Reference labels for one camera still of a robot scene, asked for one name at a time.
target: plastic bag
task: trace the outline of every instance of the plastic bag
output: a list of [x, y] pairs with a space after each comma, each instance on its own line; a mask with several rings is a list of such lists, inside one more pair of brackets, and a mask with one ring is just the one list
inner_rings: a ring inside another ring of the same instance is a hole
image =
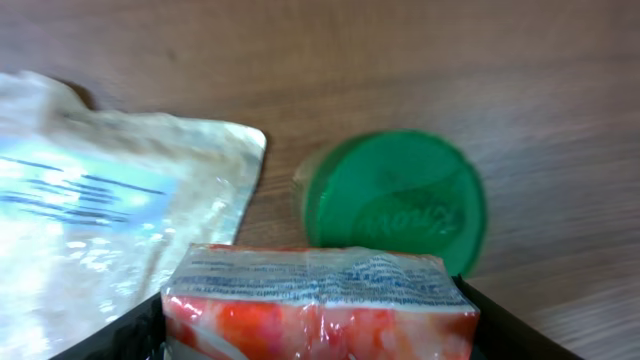
[[156, 293], [192, 241], [230, 244], [264, 135], [92, 112], [0, 74], [0, 358], [45, 359]]
[[468, 359], [479, 318], [440, 259], [192, 245], [162, 290], [173, 359]]

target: brown wooden surface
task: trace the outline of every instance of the brown wooden surface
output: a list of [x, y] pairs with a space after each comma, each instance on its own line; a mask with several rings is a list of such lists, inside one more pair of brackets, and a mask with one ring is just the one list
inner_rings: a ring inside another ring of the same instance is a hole
[[241, 244], [305, 244], [289, 182], [322, 144], [453, 140], [490, 200], [471, 283], [591, 359], [640, 356], [639, 56], [633, 0], [0, 2], [2, 71], [268, 134]]

